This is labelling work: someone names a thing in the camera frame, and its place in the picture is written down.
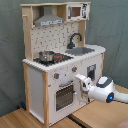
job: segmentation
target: oven window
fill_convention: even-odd
[[[73,85],[56,92],[56,111],[73,103]]]
[[[80,16],[81,7],[72,7],[72,17]]]

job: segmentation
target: backsplash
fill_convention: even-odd
[[[44,50],[66,50],[73,33],[78,33],[79,22],[69,22],[46,27],[35,27],[31,31],[33,58]],[[73,38],[73,43],[78,46],[78,36]]]

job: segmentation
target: control knob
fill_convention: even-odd
[[[76,72],[76,70],[77,70],[77,67],[73,67],[73,68],[72,68],[72,71],[73,71],[73,72]]]
[[[54,78],[55,78],[55,79],[59,79],[59,74],[58,74],[58,73],[55,73],[55,74],[54,74]]]

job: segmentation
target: faucet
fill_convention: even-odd
[[[80,41],[82,41],[82,35],[81,35],[80,33],[74,33],[74,34],[71,36],[71,38],[70,38],[70,43],[69,43],[68,46],[67,46],[68,49],[72,49],[73,47],[75,47],[75,44],[73,44],[73,42],[72,42],[72,39],[73,39],[73,37],[74,37],[75,35],[80,36]]]

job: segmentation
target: wall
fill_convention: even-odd
[[[86,43],[106,48],[103,74],[111,76],[116,84],[128,88],[128,1],[90,1]],[[15,110],[22,100],[25,101],[22,66],[25,55],[20,4],[42,2],[53,1],[0,0],[0,116]]]
[[[34,59],[44,50],[66,50],[71,35],[78,33],[79,22],[35,27],[31,30]],[[78,46],[78,35],[73,37],[73,43]]]

